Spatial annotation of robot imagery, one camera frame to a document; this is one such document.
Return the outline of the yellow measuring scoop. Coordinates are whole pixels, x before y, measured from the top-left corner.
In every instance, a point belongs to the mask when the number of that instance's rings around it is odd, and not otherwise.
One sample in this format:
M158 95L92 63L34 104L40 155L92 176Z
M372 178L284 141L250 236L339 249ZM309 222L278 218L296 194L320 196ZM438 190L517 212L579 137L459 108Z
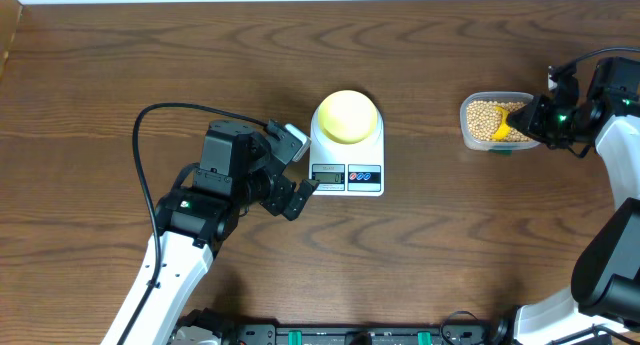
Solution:
M511 131L511 127L507 124L509 111L500 106L495 106L494 109L500 114L500 124L497 130L492 134L491 139L493 141L502 141Z

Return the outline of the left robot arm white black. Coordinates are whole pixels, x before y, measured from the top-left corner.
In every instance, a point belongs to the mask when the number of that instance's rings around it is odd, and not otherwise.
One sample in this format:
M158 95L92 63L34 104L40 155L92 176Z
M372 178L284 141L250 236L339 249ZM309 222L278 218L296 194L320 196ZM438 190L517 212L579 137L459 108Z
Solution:
M257 130L211 122L200 161L181 170L152 212L156 231L104 343L168 343L186 301L252 204L297 219L318 184L295 183L283 172L310 144L291 124L271 121Z

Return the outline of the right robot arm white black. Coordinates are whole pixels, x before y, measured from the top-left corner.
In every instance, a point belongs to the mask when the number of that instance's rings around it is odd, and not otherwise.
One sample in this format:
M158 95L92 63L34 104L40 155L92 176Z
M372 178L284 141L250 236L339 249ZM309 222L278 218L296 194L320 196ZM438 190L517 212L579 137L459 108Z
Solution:
M548 71L548 95L511 113L507 124L551 150L603 161L613 213L583 250L570 285L515 310L501 326L506 344L626 344L639 341L639 63L623 48L595 51L588 90L577 61Z

